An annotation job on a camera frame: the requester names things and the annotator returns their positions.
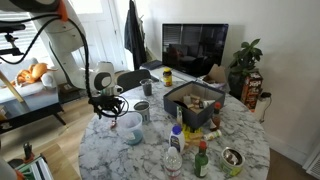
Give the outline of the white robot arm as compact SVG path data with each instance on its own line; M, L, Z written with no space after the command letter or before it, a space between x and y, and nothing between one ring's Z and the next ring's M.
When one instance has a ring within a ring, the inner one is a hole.
M14 47L13 55L22 55L19 64L31 50L42 32L49 38L50 50L58 61L67 80L75 87L85 89L98 118L114 118L128 112L127 101L120 96L122 88L115 83L115 71L111 62L100 61L90 68L89 46L85 30L68 0L0 0L0 10L27 12L29 19L2 20L1 26L17 31L29 21L37 21L40 27L25 53Z

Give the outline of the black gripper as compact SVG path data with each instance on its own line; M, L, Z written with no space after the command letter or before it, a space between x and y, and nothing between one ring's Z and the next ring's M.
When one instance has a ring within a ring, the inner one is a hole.
M123 109L123 101L115 96L90 97L88 103L93 106L99 118L117 118Z

